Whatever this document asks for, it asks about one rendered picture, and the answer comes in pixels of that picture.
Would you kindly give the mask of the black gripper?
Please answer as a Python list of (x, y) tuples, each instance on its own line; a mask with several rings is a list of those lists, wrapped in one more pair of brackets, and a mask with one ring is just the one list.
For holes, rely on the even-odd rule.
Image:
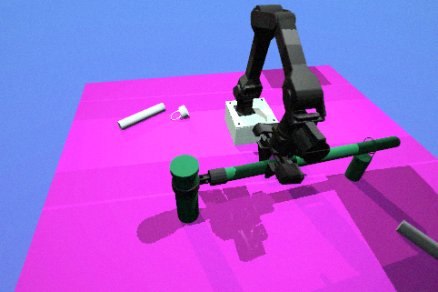
[(301, 184), (305, 178), (302, 170), (287, 157), (294, 147), (291, 137), (283, 134), (278, 126), (268, 123), (257, 123), (253, 132), (255, 136), (264, 134), (257, 140), (259, 162), (269, 160), (271, 155), (276, 160), (267, 164), (264, 178), (275, 175), (282, 185)]

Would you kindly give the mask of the white cylindrical tube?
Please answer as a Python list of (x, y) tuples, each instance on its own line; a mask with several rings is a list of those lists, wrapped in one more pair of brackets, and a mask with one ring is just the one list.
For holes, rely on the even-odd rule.
[(152, 106), (150, 108), (145, 109), (144, 111), (141, 111), (137, 114), (129, 116), (125, 119), (122, 119), (122, 120), (118, 121), (117, 124), (120, 127), (120, 129), (123, 130), (129, 126), (132, 126), (138, 122), (145, 120), (148, 117), (154, 116), (154, 115), (159, 114), (163, 111), (165, 111), (165, 106), (163, 103), (160, 103), (156, 106)]

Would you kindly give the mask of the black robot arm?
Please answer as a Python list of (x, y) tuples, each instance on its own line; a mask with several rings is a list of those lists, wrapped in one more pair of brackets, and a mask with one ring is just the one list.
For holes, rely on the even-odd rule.
[[(306, 64), (295, 13), (281, 5), (257, 5), (250, 17), (254, 39), (246, 71), (233, 88), (237, 101), (234, 110), (239, 116), (255, 114), (253, 101), (263, 91), (260, 75), (275, 37), (285, 77), (282, 86), (285, 113), (278, 128), (294, 143), (287, 157), (299, 156), (306, 163), (318, 162), (330, 153), (326, 137), (317, 127), (318, 122), (325, 121), (324, 91), (317, 75)], [(316, 112), (307, 113), (306, 109)]]

